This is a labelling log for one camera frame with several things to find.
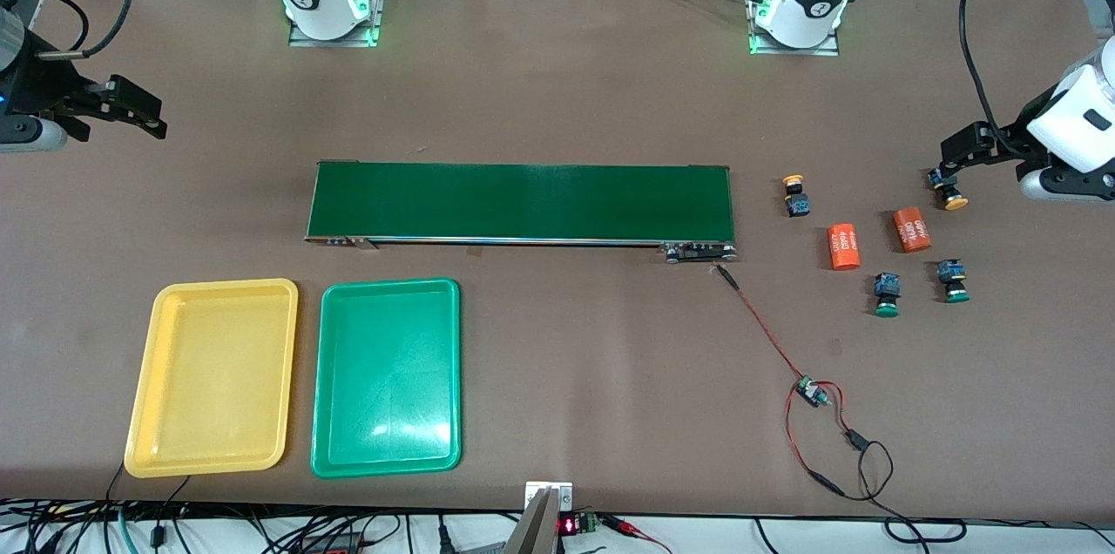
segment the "tray rim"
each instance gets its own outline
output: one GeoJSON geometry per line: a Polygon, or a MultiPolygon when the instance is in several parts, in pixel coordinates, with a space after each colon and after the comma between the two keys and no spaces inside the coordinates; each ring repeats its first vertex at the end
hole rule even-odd
{"type": "Polygon", "coordinates": [[[450,276],[418,276],[417,279],[408,280],[382,280],[382,281],[340,281],[340,283],[333,284],[327,288],[321,294],[321,313],[319,315],[318,322],[318,369],[314,372],[314,386],[313,386],[313,420],[310,424],[310,470],[313,475],[321,479],[340,479],[340,478],[370,478],[370,477],[385,477],[385,476],[405,476],[410,474],[438,474],[442,472],[448,472],[455,468],[460,463],[460,456],[463,454],[462,448],[462,431],[460,431],[460,410],[463,407],[462,402],[462,391],[460,391],[460,284],[457,280],[453,280],[450,276]],[[322,328],[324,324],[324,313],[326,313],[326,300],[331,293],[336,293],[339,289],[350,289],[363,285],[414,285],[414,284],[428,284],[428,283],[439,283],[448,284],[449,293],[453,297],[453,314],[454,314],[454,327],[457,332],[457,347],[453,349],[453,367],[457,376],[457,382],[455,390],[450,393],[450,401],[456,406],[452,408],[450,414],[450,430],[449,430],[449,444],[450,450],[449,455],[446,457],[447,466],[438,469],[429,469],[427,467],[415,467],[415,468],[404,468],[399,470],[392,470],[390,473],[382,472],[368,472],[368,469],[362,469],[355,473],[352,469],[353,464],[345,464],[349,468],[341,472],[322,472],[322,464],[333,466],[333,463],[328,461],[322,458],[318,460],[319,453],[323,455],[328,454],[328,443],[318,440],[318,427],[319,427],[319,414],[321,412],[321,381],[323,377],[323,365],[321,363],[321,343],[322,343],[322,328]]]}
{"type": "Polygon", "coordinates": [[[294,281],[285,276],[271,276],[260,280],[226,280],[226,281],[187,281],[186,283],[171,284],[164,288],[155,297],[152,304],[151,321],[147,324],[147,339],[144,343],[143,362],[139,365],[139,379],[136,386],[135,401],[132,404],[132,421],[128,424],[128,439],[124,449],[124,467],[128,474],[135,478],[158,478],[173,476],[195,476],[204,474],[230,474],[239,472],[260,472],[274,467],[282,459],[287,451],[287,431],[290,418],[290,392],[294,365],[294,343],[298,340],[298,285],[294,281]],[[280,391],[280,420],[277,434],[274,450],[266,458],[249,463],[237,463],[235,465],[193,465],[144,467],[136,463],[136,449],[138,446],[137,436],[139,434],[139,415],[143,411],[144,400],[147,397],[147,388],[151,382],[151,375],[154,372],[152,361],[156,339],[158,334],[157,319],[163,304],[168,297],[175,293],[197,292],[197,291],[221,291],[221,289],[246,289],[246,288],[282,288],[288,295],[287,303],[287,339],[283,344],[283,377],[280,391]]]}

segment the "teal cable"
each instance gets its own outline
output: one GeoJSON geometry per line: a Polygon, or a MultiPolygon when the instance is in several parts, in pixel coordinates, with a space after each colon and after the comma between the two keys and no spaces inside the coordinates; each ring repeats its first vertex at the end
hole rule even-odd
{"type": "Polygon", "coordinates": [[[120,534],[124,535],[124,545],[128,547],[128,552],[130,554],[139,554],[139,551],[136,550],[136,544],[132,543],[132,535],[128,534],[127,523],[124,522],[124,506],[120,506],[116,511],[116,522],[120,524],[120,534]]]}

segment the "metal post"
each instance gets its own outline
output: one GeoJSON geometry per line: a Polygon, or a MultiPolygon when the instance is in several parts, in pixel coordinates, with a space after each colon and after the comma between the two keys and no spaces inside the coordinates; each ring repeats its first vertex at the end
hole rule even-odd
{"type": "Polygon", "coordinates": [[[554,554],[561,496],[559,488],[540,487],[518,518],[515,531],[507,537],[503,554],[554,554]]]}

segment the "red cylinder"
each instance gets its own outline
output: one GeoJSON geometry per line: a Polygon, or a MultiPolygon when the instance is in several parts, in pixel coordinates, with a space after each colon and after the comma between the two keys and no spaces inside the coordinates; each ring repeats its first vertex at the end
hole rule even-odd
{"type": "Polygon", "coordinates": [[[860,268],[860,245],[852,224],[838,223],[828,229],[828,255],[832,256],[834,271],[860,268]]]}
{"type": "Polygon", "coordinates": [[[903,252],[921,252],[923,249],[931,247],[929,229],[925,227],[921,210],[918,210],[915,205],[894,213],[894,227],[899,232],[899,240],[902,241],[903,252]]]}

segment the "yellow cap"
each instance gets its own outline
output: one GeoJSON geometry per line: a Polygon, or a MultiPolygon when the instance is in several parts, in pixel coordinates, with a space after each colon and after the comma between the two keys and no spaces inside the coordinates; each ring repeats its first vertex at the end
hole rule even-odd
{"type": "Polygon", "coordinates": [[[952,212],[952,210],[960,210],[964,207],[964,205],[968,205],[968,197],[956,196],[952,197],[952,200],[944,202],[944,210],[949,210],[949,212],[952,212]]]}

